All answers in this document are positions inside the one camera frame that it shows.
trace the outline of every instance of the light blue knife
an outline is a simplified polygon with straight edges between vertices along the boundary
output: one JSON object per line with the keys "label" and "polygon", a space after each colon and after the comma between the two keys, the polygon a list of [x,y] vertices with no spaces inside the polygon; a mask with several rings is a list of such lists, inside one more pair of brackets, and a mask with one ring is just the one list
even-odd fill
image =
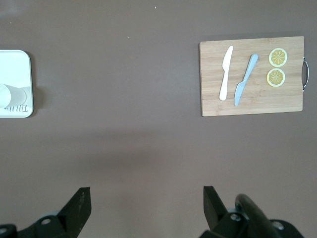
{"label": "light blue knife", "polygon": [[254,68],[254,66],[256,65],[256,62],[258,61],[258,54],[252,54],[249,60],[249,64],[246,70],[246,73],[244,75],[243,80],[237,85],[236,88],[236,93],[234,94],[234,105],[237,106],[239,105],[239,101],[241,98],[241,94],[243,92],[244,86],[246,85],[248,78]]}

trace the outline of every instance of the white cup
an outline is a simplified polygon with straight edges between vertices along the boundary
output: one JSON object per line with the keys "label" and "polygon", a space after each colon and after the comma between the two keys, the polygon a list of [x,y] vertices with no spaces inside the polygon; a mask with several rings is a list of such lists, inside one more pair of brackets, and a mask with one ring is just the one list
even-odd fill
{"label": "white cup", "polygon": [[23,89],[0,83],[0,108],[21,105],[25,101],[26,93]]}

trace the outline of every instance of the wooden cutting board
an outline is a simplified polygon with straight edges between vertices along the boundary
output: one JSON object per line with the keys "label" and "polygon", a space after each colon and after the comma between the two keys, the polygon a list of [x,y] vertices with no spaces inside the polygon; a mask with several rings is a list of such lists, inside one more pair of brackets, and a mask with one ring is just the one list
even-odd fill
{"label": "wooden cutting board", "polygon": [[[221,101],[223,57],[233,46],[228,77],[227,99]],[[267,73],[274,68],[268,56],[275,48],[287,52],[287,62],[280,67],[285,82],[272,87],[266,81]],[[237,84],[244,77],[250,56],[259,59],[247,81],[238,106],[234,105]],[[304,37],[262,38],[200,43],[202,115],[224,116],[261,113],[297,112],[303,110],[302,67]]]}

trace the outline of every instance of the metal handle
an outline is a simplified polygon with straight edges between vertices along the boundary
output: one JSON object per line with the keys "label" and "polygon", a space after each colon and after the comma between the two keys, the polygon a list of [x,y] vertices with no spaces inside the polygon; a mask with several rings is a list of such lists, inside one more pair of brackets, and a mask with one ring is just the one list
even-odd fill
{"label": "metal handle", "polygon": [[308,80],[309,80],[309,66],[308,63],[306,61],[306,58],[304,56],[304,61],[303,61],[303,68],[305,67],[305,82],[303,83],[303,91],[305,90]]}

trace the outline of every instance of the knife blade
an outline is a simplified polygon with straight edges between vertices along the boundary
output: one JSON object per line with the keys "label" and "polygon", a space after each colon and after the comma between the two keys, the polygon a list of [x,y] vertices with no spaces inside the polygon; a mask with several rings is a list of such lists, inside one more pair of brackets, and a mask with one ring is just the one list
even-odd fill
{"label": "knife blade", "polygon": [[259,58],[258,54],[252,54],[250,57],[244,78],[240,83],[238,83],[237,88],[236,88],[236,92],[234,94],[234,105],[235,106],[239,105],[239,101],[240,101],[244,86],[246,85],[248,78],[249,78],[254,66],[256,65],[256,62],[258,61],[258,58]]}
{"label": "knife blade", "polygon": [[229,68],[230,68],[230,61],[232,56],[233,46],[230,46],[227,49],[226,54],[224,55],[222,68],[224,71],[222,84],[219,93],[219,99],[224,101],[227,98],[227,88],[228,88],[228,75],[229,75]]}

